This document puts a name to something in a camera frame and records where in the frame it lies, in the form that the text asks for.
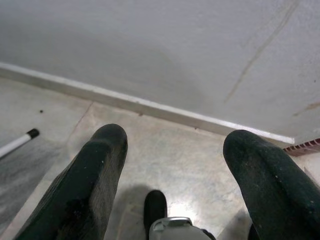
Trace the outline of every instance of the black shoe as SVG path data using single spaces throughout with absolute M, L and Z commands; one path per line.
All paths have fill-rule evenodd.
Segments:
M 167 201 L 165 195 L 159 190 L 152 190 L 144 200 L 143 224 L 147 240 L 149 240 L 151 225 L 156 220 L 166 218 L 167 216 Z

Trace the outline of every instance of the black pole tip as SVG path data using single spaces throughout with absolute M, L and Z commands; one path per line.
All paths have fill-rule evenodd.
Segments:
M 31 139 L 34 139 L 35 137 L 39 136 L 40 132 L 38 129 L 33 128 L 30 131 L 28 131 L 26 134 L 28 134 L 31 137 Z

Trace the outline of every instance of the baseboard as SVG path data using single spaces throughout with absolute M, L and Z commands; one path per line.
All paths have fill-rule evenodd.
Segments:
M 267 131 L 243 126 L 229 121 L 204 116 L 179 108 L 159 104 L 134 96 L 110 91 L 87 83 L 58 77 L 16 65 L 0 62 L 0 77 L 35 85 L 67 95 L 92 100 L 113 107 L 129 110 L 167 121 L 187 125 L 226 136 L 233 130 L 244 129 L 271 140 L 279 147 L 295 143 L 295 139 Z

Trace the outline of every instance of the white wall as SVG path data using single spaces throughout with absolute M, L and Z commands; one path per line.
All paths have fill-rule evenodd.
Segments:
M 2 0 L 0 62 L 307 139 L 320 128 L 319 9 L 318 0 Z

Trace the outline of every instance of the concrete floor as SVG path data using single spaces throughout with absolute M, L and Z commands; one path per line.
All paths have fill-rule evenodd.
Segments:
M 0 103 L 1 144 L 41 132 L 0 160 L 1 240 L 14 237 L 52 180 L 109 123 L 125 129 L 128 154 L 104 239 L 144 239 L 151 189 L 164 192 L 169 216 L 189 217 L 219 240 L 246 239 L 250 218 L 222 155 L 224 136 L 1 78 Z

